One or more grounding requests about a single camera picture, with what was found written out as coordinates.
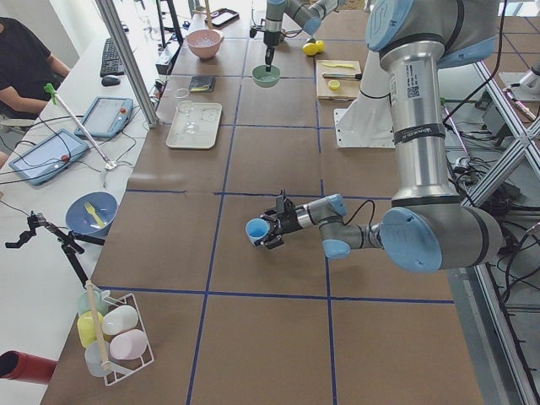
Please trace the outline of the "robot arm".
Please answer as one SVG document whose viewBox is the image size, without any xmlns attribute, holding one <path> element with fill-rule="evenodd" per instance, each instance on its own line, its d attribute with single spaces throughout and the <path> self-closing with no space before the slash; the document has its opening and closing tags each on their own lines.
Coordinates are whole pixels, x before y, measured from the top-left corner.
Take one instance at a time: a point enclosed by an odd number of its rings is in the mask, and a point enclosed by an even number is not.
<svg viewBox="0 0 540 405">
<path fill-rule="evenodd" d="M 462 206 L 447 180 L 446 130 L 438 72 L 479 62 L 494 51 L 496 1 L 378 1 L 365 41 L 389 79 L 389 104 L 397 156 L 397 194 L 379 224 L 344 222 L 343 198 L 334 194 L 303 205 L 279 195 L 274 208 L 246 225 L 254 246 L 273 249 L 286 234 L 316 226 L 328 258 L 353 249 L 381 248 L 410 272 L 484 263 L 499 251 L 497 221 Z"/>
<path fill-rule="evenodd" d="M 338 6 L 338 1 L 318 1 L 311 6 L 301 1 L 266 2 L 264 18 L 260 23 L 253 22 L 250 27 L 250 37 L 253 38 L 261 32 L 266 47 L 264 63 L 255 67 L 251 73 L 255 84 L 262 88 L 271 88 L 281 77 L 281 71 L 273 65 L 273 59 L 275 48 L 286 34 L 282 29 L 285 15 L 306 34 L 314 35 L 322 20 Z M 283 236 L 286 234 L 317 225 L 332 216 L 344 215 L 343 199 L 340 196 L 322 197 L 304 205 L 296 205 L 281 191 L 276 197 L 274 208 L 246 224 L 246 233 L 254 246 L 273 249 L 284 243 Z"/>
</svg>

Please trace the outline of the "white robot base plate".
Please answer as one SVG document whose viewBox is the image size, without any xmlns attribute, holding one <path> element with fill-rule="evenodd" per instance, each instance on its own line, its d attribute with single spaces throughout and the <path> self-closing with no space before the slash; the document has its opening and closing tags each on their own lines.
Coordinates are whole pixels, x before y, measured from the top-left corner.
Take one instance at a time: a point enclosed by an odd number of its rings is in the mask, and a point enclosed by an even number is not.
<svg viewBox="0 0 540 405">
<path fill-rule="evenodd" d="M 368 51 L 358 97 L 334 110 L 334 127 L 339 148 L 394 148 L 389 74 L 377 52 Z"/>
</svg>

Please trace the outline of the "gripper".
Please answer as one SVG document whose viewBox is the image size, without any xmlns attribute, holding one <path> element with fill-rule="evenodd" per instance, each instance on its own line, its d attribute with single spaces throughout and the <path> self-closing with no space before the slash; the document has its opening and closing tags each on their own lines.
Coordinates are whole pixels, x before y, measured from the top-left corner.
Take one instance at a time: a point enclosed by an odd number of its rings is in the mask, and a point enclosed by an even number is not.
<svg viewBox="0 0 540 405">
<path fill-rule="evenodd" d="M 282 20 L 266 17 L 263 25 L 263 41 L 267 46 L 277 46 L 282 34 Z"/>
</svg>

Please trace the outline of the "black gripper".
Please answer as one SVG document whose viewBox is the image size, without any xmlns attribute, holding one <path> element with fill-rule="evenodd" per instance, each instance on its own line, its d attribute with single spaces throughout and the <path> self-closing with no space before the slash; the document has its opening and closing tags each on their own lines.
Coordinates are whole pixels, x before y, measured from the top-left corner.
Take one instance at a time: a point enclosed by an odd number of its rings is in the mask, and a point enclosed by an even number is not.
<svg viewBox="0 0 540 405">
<path fill-rule="evenodd" d="M 265 210 L 260 217 L 262 219 L 273 219 L 272 235 L 286 235 L 291 234 L 298 230 L 298 219 L 296 212 L 283 211 L 279 213 L 275 208 L 269 208 Z M 268 250 L 274 249 L 284 244 L 281 236 L 273 238 L 261 238 L 254 242 L 254 246 L 264 246 Z"/>
</svg>

